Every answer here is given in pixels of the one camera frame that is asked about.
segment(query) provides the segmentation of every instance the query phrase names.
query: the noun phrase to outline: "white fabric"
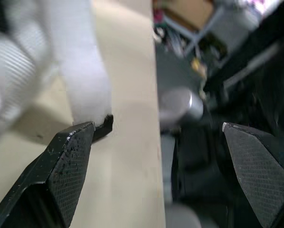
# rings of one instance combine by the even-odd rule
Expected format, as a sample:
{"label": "white fabric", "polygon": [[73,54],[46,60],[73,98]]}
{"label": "white fabric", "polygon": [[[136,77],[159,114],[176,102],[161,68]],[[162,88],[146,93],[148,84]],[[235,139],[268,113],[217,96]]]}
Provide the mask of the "white fabric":
{"label": "white fabric", "polygon": [[0,133],[58,74],[57,66],[74,124],[102,124],[111,114],[111,88],[97,50],[90,1],[8,0],[5,10],[11,33],[0,33]]}
{"label": "white fabric", "polygon": [[0,33],[0,133],[57,74],[37,0],[6,1],[11,32]]}
{"label": "white fabric", "polygon": [[98,52],[90,0],[41,0],[74,124],[103,123],[111,114],[111,86]]}

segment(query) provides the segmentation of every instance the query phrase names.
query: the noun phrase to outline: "gray surface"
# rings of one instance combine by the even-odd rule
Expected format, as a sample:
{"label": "gray surface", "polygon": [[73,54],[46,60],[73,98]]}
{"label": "gray surface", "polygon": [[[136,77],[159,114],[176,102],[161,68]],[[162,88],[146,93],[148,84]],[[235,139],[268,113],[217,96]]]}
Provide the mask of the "gray surface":
{"label": "gray surface", "polygon": [[163,46],[156,45],[158,93],[179,86],[186,86],[192,92],[197,92],[201,78],[192,70],[190,62],[177,58]]}
{"label": "gray surface", "polygon": [[162,173],[164,202],[172,203],[171,193],[171,167],[175,148],[175,138],[169,135],[161,135]]}

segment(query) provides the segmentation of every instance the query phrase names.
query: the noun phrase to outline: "textured gripper pad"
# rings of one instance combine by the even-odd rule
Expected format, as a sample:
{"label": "textured gripper pad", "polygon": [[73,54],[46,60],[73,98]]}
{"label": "textured gripper pad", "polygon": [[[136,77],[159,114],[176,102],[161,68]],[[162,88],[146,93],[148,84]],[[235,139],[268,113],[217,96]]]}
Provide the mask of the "textured gripper pad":
{"label": "textured gripper pad", "polygon": [[70,226],[85,181],[92,134],[92,128],[83,128],[70,138],[48,179],[66,227]]}
{"label": "textured gripper pad", "polygon": [[254,135],[229,124],[224,133],[239,184],[260,224],[270,228],[284,209],[284,169]]}

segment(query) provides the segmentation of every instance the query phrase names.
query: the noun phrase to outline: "cardboard box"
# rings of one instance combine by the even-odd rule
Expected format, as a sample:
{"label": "cardboard box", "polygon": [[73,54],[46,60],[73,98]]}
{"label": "cardboard box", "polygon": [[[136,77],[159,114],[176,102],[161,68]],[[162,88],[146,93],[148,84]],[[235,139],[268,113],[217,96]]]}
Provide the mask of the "cardboard box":
{"label": "cardboard box", "polygon": [[165,5],[197,29],[203,28],[214,11],[213,4],[206,0],[169,0]]}

